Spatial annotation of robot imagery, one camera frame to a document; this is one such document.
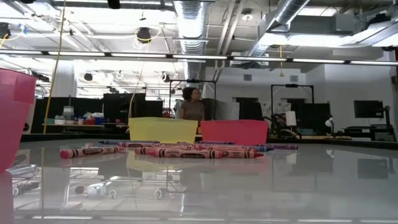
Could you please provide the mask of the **purple crayon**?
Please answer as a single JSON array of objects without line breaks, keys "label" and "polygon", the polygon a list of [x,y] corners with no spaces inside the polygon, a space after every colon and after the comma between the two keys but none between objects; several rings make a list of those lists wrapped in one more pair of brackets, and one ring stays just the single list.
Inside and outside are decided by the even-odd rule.
[{"label": "purple crayon", "polygon": [[198,141],[197,144],[216,145],[216,146],[233,146],[234,142],[229,141]]},{"label": "purple crayon", "polygon": [[258,146],[273,147],[274,149],[286,149],[286,150],[297,150],[298,145],[291,144],[259,144]]}]

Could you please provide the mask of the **small pink plastic bin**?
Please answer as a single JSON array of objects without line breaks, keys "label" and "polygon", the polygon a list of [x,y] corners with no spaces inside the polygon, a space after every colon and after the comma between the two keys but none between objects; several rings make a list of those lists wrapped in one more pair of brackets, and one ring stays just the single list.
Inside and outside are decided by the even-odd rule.
[{"label": "small pink plastic bin", "polygon": [[265,144],[268,136],[267,121],[251,119],[202,121],[203,141],[224,141],[253,146]]}]

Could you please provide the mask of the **yellow plastic bin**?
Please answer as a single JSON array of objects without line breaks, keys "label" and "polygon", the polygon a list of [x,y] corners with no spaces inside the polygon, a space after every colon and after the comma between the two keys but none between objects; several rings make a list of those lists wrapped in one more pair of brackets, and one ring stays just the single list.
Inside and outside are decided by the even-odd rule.
[{"label": "yellow plastic bin", "polygon": [[170,118],[130,118],[128,122],[130,140],[177,143],[195,141],[198,122]]}]

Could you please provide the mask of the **long white light strip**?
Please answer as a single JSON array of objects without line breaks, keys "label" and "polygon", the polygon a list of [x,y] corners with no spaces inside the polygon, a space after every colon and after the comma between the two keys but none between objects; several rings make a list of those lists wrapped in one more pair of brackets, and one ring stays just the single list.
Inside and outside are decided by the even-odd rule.
[{"label": "long white light strip", "polygon": [[286,58],[286,57],[247,57],[232,55],[187,55],[187,54],[150,54],[150,53],[114,53],[114,52],[68,52],[68,51],[37,51],[37,50],[0,50],[0,56],[55,58],[63,60],[187,60],[189,62],[215,60],[237,62],[281,62],[281,63],[313,63],[337,65],[366,65],[380,67],[398,67],[398,62],[377,60],[341,60],[317,58]]}]

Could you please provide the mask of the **black screen panel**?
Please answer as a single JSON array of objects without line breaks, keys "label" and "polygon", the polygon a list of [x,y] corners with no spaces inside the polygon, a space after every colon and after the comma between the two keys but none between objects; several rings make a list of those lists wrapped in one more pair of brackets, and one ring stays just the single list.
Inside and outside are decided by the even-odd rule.
[{"label": "black screen panel", "polygon": [[118,119],[128,123],[129,118],[143,117],[146,110],[145,93],[105,93],[103,95],[103,114],[110,123]]},{"label": "black screen panel", "polygon": [[297,110],[298,126],[303,129],[312,129],[316,133],[326,133],[329,127],[325,121],[330,118],[328,103],[301,104]]}]

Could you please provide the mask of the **white paper towel roll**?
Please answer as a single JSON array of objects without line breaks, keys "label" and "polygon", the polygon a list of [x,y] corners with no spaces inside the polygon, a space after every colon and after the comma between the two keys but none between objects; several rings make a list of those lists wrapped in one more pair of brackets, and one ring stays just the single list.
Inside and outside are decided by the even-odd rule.
[{"label": "white paper towel roll", "polygon": [[296,126],[297,125],[297,119],[296,119],[296,114],[294,111],[287,111],[285,113],[285,119],[286,119],[286,125],[287,126]]}]

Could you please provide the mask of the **wide black partition panel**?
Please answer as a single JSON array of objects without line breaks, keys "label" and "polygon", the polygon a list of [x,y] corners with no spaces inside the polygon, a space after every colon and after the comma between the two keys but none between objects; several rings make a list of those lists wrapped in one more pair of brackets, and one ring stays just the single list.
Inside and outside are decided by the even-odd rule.
[{"label": "wide black partition panel", "polygon": [[[35,103],[33,124],[42,125],[45,120],[48,98],[37,99]],[[74,117],[83,116],[86,112],[102,112],[103,101],[101,99],[74,98],[74,97],[51,97],[47,117],[54,119],[57,115],[63,114],[65,106],[72,106]]]}]

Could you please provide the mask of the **wooden workbench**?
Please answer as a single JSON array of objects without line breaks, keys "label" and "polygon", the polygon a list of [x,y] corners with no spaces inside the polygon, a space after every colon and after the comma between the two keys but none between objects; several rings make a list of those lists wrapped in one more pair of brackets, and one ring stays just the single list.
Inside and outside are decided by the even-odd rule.
[{"label": "wooden workbench", "polygon": [[105,128],[101,124],[47,124],[47,126],[59,126],[59,127],[69,127],[69,128]]}]

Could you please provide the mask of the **white plastic container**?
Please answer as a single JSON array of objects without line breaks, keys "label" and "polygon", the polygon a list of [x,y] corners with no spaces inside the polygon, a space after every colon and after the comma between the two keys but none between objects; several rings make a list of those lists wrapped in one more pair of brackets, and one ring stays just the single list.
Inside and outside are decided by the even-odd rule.
[{"label": "white plastic container", "polygon": [[74,120],[75,119],[74,107],[73,106],[64,106],[63,107],[63,117],[67,121]]}]

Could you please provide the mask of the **white desk lamp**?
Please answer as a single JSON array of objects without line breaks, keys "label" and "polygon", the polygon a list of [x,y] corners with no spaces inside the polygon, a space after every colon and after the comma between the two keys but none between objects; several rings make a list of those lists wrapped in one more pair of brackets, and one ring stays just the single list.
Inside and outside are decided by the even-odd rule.
[{"label": "white desk lamp", "polygon": [[333,138],[335,138],[335,132],[334,132],[335,125],[334,125],[333,118],[332,117],[328,118],[325,121],[325,125],[331,129],[331,135],[333,136]]}]

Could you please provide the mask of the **black desk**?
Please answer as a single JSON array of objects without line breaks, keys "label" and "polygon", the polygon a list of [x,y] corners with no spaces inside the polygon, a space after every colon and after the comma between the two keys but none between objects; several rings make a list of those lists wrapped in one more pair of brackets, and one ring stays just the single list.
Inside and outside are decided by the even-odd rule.
[{"label": "black desk", "polygon": [[386,124],[372,124],[370,126],[350,126],[343,131],[345,136],[352,138],[369,138],[371,141],[396,142],[394,128]]}]

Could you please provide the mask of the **black computer monitor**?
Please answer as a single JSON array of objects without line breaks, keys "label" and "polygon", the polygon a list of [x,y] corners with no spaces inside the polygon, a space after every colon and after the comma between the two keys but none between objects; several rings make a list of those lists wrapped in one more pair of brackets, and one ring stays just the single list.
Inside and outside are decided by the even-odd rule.
[{"label": "black computer monitor", "polygon": [[355,100],[354,116],[356,118],[383,118],[383,103],[374,100]]}]

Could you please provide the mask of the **large pink plastic tray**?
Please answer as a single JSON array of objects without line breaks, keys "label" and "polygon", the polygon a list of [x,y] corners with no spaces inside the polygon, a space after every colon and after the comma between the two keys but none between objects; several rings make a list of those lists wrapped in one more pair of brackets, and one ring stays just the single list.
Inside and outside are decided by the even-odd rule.
[{"label": "large pink plastic tray", "polygon": [[0,68],[0,172],[14,162],[34,102],[35,83],[32,75]]}]

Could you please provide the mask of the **black ceiling device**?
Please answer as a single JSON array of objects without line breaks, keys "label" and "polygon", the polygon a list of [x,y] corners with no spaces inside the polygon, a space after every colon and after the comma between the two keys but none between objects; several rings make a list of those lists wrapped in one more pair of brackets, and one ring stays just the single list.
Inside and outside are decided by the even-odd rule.
[{"label": "black ceiling device", "polygon": [[11,31],[9,30],[9,23],[0,22],[0,39],[9,39]]}]

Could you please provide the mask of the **ribbed silver ventilation duct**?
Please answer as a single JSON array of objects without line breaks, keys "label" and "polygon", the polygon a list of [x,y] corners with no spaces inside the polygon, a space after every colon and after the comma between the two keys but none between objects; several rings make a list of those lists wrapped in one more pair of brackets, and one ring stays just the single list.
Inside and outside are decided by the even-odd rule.
[{"label": "ribbed silver ventilation duct", "polygon": [[[177,13],[178,37],[182,54],[204,55],[208,2],[174,1]],[[184,62],[183,72],[186,80],[204,80],[204,62]],[[184,87],[203,88],[202,83],[186,83]]]}]

